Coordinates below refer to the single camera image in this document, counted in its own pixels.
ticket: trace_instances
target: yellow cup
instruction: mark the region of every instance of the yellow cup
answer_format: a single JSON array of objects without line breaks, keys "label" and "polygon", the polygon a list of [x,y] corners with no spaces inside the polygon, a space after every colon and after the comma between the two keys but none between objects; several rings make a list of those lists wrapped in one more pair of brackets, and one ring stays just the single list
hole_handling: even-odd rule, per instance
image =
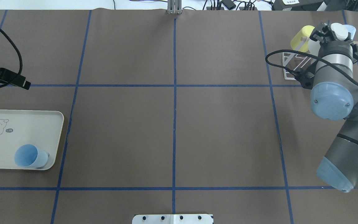
[{"label": "yellow cup", "polygon": [[[293,50],[296,49],[296,47],[301,43],[302,37],[309,37],[312,31],[314,30],[314,26],[304,26],[302,29],[295,35],[295,37],[291,40],[291,48]],[[299,49],[299,51],[307,52],[309,50],[307,46],[307,42],[305,42],[302,47]]]}]

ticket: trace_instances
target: black cable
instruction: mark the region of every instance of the black cable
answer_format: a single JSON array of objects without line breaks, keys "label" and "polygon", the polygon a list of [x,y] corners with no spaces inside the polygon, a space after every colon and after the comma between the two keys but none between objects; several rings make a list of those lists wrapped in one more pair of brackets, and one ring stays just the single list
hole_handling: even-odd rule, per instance
[{"label": "black cable", "polygon": [[245,1],[236,1],[236,2],[240,2],[240,3],[237,5],[236,10],[240,7],[241,3],[244,3],[245,6],[247,5],[247,2],[245,2]]},{"label": "black cable", "polygon": [[237,5],[237,8],[236,10],[240,7],[241,3],[244,3],[245,6],[244,6],[244,10],[247,8],[247,3],[250,3],[249,7],[252,7],[252,5],[255,7],[254,3],[253,2],[246,2],[246,1],[233,1],[233,2],[240,2],[238,5]]},{"label": "black cable", "polygon": [[203,6],[203,10],[205,9],[205,5],[208,2],[208,0],[205,0],[204,6]]},{"label": "black cable", "polygon": [[151,2],[168,2],[164,0],[130,0],[131,2],[142,2],[142,1],[151,1]]},{"label": "black cable", "polygon": [[197,10],[197,9],[195,9],[193,7],[190,7],[190,6],[183,7],[183,9],[185,9],[185,8],[191,8],[192,10]]},{"label": "black cable", "polygon": [[274,67],[278,67],[278,68],[283,68],[286,71],[288,71],[289,73],[291,73],[292,75],[297,76],[297,74],[295,73],[294,70],[291,70],[290,68],[282,66],[282,65],[273,64],[268,60],[268,58],[270,56],[278,54],[278,53],[283,53],[283,52],[295,53],[295,54],[298,54],[298,55],[311,57],[313,59],[316,59],[317,61],[321,61],[321,62],[325,63],[326,65],[328,65],[329,67],[331,67],[331,68],[335,69],[336,71],[338,71],[340,74],[344,75],[345,78],[347,78],[353,84],[358,86],[358,82],[356,80],[354,80],[352,77],[350,77],[348,74],[346,74],[346,72],[344,72],[342,69],[336,67],[335,65],[333,65],[332,63],[322,59],[321,57],[317,57],[317,56],[312,55],[312,54],[304,53],[304,52],[301,52],[301,51],[294,51],[294,50],[278,50],[278,51],[273,51],[270,54],[266,55],[266,57],[264,59],[265,59],[266,63],[268,63],[269,65],[274,66]]},{"label": "black cable", "polygon": [[255,10],[255,2],[256,2],[257,0],[255,0],[255,1],[253,1],[252,2],[252,5],[253,5],[253,9],[252,10]]},{"label": "black cable", "polygon": [[17,75],[15,77],[13,77],[9,82],[0,85],[0,88],[3,88],[9,84],[11,84],[13,81],[16,80],[16,78],[18,78],[21,74],[21,70],[23,69],[23,60],[21,58],[21,54],[19,52],[19,49],[16,47],[16,45],[13,43],[13,41],[8,37],[8,35],[0,28],[0,33],[2,33],[2,35],[4,35],[4,37],[9,41],[9,43],[12,45],[12,47],[15,49],[18,57],[19,57],[19,72],[17,73]]}]

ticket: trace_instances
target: blue cup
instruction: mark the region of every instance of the blue cup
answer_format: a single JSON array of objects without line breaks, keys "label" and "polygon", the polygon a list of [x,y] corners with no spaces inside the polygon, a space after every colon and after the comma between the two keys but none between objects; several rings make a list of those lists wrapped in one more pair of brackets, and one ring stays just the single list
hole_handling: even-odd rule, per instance
[{"label": "blue cup", "polygon": [[36,146],[21,146],[15,153],[15,163],[20,167],[40,168],[47,164],[49,154]]},{"label": "blue cup", "polygon": [[354,34],[356,33],[356,28],[352,25],[344,25],[349,33],[351,33],[351,39],[354,39]]}]

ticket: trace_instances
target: white plastic plate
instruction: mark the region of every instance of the white plastic plate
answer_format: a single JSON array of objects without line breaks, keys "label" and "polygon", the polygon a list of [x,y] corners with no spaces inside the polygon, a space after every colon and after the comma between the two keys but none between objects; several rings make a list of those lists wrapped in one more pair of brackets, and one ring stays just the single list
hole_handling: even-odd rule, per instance
[{"label": "white plastic plate", "polygon": [[213,224],[212,214],[135,215],[132,224]]},{"label": "white plastic plate", "polygon": [[[46,170],[54,165],[62,133],[64,116],[59,111],[0,110],[0,169]],[[15,164],[16,150],[33,144],[49,153],[41,168],[19,167]]]}]

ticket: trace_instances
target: power strip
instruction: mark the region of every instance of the power strip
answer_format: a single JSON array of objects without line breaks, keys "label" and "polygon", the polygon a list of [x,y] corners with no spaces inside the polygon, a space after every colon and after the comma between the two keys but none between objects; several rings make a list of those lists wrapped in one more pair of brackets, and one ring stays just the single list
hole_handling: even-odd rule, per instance
[{"label": "power strip", "polygon": [[253,7],[248,7],[248,10],[244,10],[244,7],[240,7],[240,10],[244,10],[244,11],[258,11],[258,9],[255,7],[253,10],[250,10],[249,8],[252,8]]},{"label": "power strip", "polygon": [[[216,7],[215,7],[216,8]],[[206,7],[206,9],[207,10],[211,10],[211,7]],[[212,9],[213,9],[213,7],[212,7]],[[224,7],[220,7],[220,10],[225,10],[225,8]],[[218,11],[217,9],[215,9],[215,10],[212,10],[212,11]]]}]

